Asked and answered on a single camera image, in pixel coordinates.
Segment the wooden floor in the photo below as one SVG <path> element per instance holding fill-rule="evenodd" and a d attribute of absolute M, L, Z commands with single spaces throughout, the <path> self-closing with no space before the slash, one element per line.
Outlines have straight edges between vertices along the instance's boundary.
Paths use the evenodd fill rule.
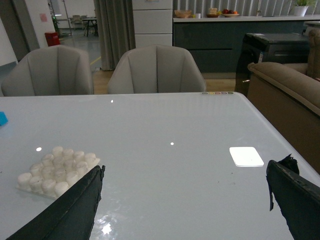
<path fill-rule="evenodd" d="M 94 94 L 108 94 L 108 82 L 114 71 L 96 71 L 93 74 Z M 207 92 L 233 92 L 235 90 L 236 80 L 234 78 L 212 78 L 203 74 L 206 82 Z"/>

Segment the blue object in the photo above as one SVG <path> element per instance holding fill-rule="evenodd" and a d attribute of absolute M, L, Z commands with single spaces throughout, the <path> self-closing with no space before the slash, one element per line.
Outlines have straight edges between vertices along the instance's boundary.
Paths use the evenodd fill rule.
<path fill-rule="evenodd" d="M 8 119 L 3 111 L 0 111 L 0 126 L 5 125 Z"/>

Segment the plant pot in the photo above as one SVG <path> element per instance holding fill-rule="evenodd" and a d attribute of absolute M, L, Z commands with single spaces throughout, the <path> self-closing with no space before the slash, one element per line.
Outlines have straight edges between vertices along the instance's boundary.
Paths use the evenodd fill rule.
<path fill-rule="evenodd" d="M 309 6 L 295 6 L 293 15 L 297 17 L 303 17 L 306 14 L 308 7 Z"/>

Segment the dark gray cabinet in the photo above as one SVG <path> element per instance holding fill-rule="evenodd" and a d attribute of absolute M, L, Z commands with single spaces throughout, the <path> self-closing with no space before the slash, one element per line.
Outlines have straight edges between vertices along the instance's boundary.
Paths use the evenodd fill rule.
<path fill-rule="evenodd" d="M 202 73 L 235 73 L 246 33 L 303 30 L 303 20 L 174 22 L 173 45 L 189 50 Z"/>

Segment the bowl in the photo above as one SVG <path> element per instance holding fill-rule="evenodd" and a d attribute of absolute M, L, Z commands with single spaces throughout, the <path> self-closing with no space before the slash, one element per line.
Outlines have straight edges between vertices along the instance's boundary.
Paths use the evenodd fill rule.
<path fill-rule="evenodd" d="M 174 14 L 177 18 L 186 19 L 191 17 L 192 11 L 191 10 L 174 10 Z"/>
<path fill-rule="evenodd" d="M 222 14 L 223 16 L 225 16 L 226 18 L 233 18 L 233 17 L 236 17 L 236 16 L 239 16 L 240 14 Z"/>
<path fill-rule="evenodd" d="M 208 18 L 217 18 L 220 16 L 220 14 L 207 14 L 206 15 Z"/>

